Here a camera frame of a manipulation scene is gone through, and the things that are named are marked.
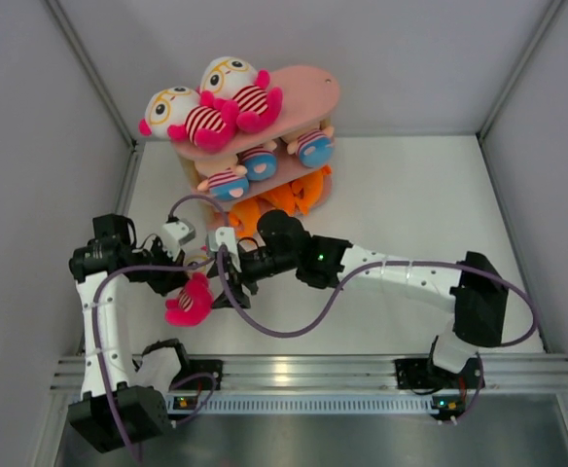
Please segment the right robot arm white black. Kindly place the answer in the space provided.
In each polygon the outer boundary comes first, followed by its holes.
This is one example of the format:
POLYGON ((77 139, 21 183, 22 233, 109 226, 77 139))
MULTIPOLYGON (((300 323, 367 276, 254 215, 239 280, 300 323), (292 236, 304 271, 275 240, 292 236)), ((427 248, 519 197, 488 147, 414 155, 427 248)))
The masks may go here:
POLYGON ((216 308, 249 309, 259 281, 289 271, 309 287, 335 293, 353 283, 375 286, 450 315, 427 358, 396 362, 399 388, 423 395, 478 385, 477 353, 501 346, 509 296, 506 281, 484 255, 469 252, 460 262, 423 266, 309 233, 282 210, 263 215, 258 227, 263 243, 252 250, 238 244, 232 227, 208 235, 207 251, 215 260, 208 275, 223 286, 216 308))

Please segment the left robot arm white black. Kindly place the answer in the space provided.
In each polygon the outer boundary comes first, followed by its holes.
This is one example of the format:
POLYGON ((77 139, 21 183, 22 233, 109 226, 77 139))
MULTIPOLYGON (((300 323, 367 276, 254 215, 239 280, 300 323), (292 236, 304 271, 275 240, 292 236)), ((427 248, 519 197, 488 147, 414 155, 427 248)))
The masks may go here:
POLYGON ((134 362, 125 293, 132 283, 146 283, 161 296, 184 286, 189 277, 182 247, 195 238, 195 228, 171 217, 145 248, 125 216, 107 214, 92 224, 92 239, 69 261, 82 304, 86 367, 81 399, 70 405, 68 421, 105 453, 170 431, 164 396, 191 380, 193 366, 176 339, 148 345, 141 362, 134 362))

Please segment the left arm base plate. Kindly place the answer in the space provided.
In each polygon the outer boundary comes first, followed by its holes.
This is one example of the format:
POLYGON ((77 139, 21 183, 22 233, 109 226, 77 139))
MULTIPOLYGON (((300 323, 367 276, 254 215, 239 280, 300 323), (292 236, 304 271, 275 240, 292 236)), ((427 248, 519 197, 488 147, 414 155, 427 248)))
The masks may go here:
POLYGON ((175 382, 183 381, 178 388, 182 390, 206 390, 213 386, 210 377, 215 379, 214 387, 218 391, 221 389, 224 362, 220 359, 192 359, 182 365, 181 371, 175 382))

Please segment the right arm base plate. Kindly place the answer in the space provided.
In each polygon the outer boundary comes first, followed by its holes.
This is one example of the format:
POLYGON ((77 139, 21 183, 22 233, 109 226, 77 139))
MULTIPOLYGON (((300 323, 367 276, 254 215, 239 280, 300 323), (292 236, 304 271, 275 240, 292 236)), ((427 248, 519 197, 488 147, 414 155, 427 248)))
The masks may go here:
POLYGON ((470 358, 457 374, 433 365, 426 358, 397 359, 394 365, 397 387, 403 390, 476 389, 481 376, 481 364, 477 358, 470 358))

